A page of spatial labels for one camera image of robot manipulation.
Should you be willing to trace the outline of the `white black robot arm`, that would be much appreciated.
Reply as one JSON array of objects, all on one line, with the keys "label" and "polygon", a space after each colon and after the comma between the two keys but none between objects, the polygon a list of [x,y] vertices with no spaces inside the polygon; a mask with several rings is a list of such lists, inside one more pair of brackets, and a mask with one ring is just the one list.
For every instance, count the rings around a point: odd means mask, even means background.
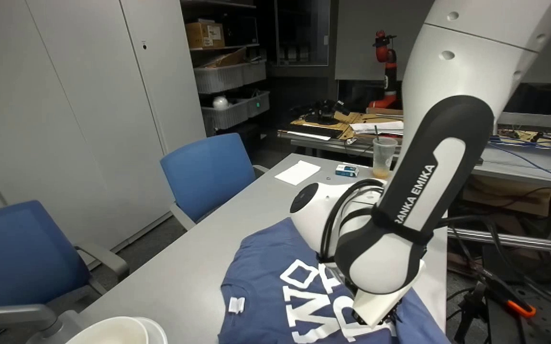
[{"label": "white black robot arm", "polygon": [[435,0],[403,80],[404,140],[387,182],[313,182],[290,214],[309,247],[368,294],[420,275],[435,229],[498,117],[551,40],[551,0]]}]

